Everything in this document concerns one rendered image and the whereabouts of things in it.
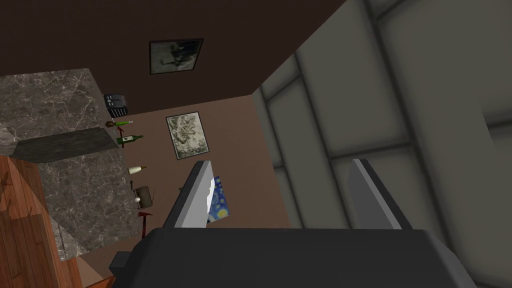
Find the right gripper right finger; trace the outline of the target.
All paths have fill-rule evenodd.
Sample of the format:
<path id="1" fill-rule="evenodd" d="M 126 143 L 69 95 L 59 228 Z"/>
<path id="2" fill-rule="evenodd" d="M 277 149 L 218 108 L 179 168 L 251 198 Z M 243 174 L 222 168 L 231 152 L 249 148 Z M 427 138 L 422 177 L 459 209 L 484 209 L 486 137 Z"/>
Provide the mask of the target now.
<path id="1" fill-rule="evenodd" d="M 348 189 L 361 229 L 413 229 L 367 159 L 351 161 Z"/>

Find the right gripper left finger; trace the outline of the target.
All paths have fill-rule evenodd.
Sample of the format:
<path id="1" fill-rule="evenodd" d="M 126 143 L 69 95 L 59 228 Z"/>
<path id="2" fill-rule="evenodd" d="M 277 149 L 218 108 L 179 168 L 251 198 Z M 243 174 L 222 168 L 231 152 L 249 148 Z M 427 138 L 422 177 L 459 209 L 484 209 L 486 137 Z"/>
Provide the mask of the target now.
<path id="1" fill-rule="evenodd" d="M 205 228 L 211 205 L 211 162 L 197 161 L 163 224 L 163 228 Z"/>

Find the blue starry painting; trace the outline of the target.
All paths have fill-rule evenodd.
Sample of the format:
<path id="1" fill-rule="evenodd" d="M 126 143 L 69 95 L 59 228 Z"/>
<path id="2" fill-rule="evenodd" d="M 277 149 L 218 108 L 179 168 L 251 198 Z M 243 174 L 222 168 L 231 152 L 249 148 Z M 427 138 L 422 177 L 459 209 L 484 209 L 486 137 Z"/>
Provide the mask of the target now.
<path id="1" fill-rule="evenodd" d="M 215 176 L 211 181 L 211 201 L 208 212 L 207 224 L 217 220 L 226 218 L 230 215 L 225 191 L 223 189 L 221 180 Z"/>

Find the pale grey framed picture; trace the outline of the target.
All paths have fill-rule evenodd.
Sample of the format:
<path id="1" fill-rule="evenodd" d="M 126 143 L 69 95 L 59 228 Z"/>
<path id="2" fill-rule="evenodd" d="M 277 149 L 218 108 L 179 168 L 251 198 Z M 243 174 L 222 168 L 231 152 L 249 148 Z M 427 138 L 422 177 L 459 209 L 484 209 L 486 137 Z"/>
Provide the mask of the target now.
<path id="1" fill-rule="evenodd" d="M 210 151 L 201 118 L 197 111 L 168 116 L 166 123 L 177 160 Z"/>

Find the black toaster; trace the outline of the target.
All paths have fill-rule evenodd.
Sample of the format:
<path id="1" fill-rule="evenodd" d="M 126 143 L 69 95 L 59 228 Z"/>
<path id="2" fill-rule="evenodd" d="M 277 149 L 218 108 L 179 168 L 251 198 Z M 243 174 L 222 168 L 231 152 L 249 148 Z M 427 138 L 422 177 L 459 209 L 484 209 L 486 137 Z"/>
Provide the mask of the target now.
<path id="1" fill-rule="evenodd" d="M 124 117 L 128 114 L 128 105 L 124 95 L 109 93 L 103 95 L 106 109 L 109 115 L 114 118 Z"/>

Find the dark framed picture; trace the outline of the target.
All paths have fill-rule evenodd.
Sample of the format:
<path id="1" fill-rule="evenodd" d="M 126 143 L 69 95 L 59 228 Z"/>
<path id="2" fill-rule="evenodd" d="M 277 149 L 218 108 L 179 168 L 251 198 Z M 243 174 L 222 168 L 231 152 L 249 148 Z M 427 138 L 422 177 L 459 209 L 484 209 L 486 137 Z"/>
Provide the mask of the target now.
<path id="1" fill-rule="evenodd" d="M 161 75 L 194 70 L 203 43 L 203 38 L 150 41 L 149 74 Z"/>

